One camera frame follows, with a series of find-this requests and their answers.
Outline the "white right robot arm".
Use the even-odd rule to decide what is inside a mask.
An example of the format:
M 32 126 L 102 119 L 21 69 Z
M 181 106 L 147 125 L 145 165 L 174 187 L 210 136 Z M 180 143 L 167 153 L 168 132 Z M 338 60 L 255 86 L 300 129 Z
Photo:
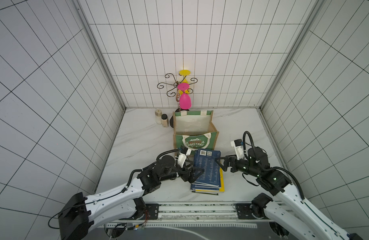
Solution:
M 254 218 L 268 218 L 299 240 L 360 240 L 326 217 L 304 195 L 300 183 L 288 170 L 271 167 L 266 152 L 255 146 L 250 132 L 231 142 L 235 155 L 216 158 L 226 171 L 241 172 L 256 178 L 256 186 L 270 195 L 259 194 L 251 201 Z

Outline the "yellow book purple illustration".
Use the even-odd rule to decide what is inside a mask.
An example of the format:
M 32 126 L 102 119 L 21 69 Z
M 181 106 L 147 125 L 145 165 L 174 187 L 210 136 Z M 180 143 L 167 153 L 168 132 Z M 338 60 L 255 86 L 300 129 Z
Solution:
M 223 170 L 222 168 L 219 168 L 219 174 L 220 174 L 220 188 L 219 192 L 224 193 L 224 179 L 223 179 Z

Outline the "burlap Christmas canvas bag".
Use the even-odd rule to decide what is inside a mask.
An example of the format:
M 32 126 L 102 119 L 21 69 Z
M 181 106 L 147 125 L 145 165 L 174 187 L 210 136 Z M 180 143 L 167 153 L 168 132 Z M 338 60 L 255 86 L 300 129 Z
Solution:
M 214 150 L 219 131 L 212 123 L 213 111 L 174 112 L 174 148 Z

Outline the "blue book with label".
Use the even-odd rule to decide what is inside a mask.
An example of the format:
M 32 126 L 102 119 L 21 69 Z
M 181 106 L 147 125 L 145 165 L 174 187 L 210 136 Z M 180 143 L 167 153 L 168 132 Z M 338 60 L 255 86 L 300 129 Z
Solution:
M 220 186 L 213 187 L 213 186 L 191 184 L 190 189 L 195 192 L 223 192 L 223 188 Z

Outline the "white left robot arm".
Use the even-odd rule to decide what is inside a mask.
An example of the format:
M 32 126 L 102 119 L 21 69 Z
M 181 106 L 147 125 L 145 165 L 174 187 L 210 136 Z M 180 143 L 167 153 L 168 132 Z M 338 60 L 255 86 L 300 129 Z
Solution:
M 185 147 L 159 154 L 150 165 L 133 170 L 125 184 L 108 191 L 84 196 L 73 195 L 55 214 L 62 240 L 81 240 L 93 229 L 121 219 L 138 219 L 146 212 L 143 196 L 158 190 L 162 181 L 181 178 L 194 183 L 204 169 L 188 160 Z

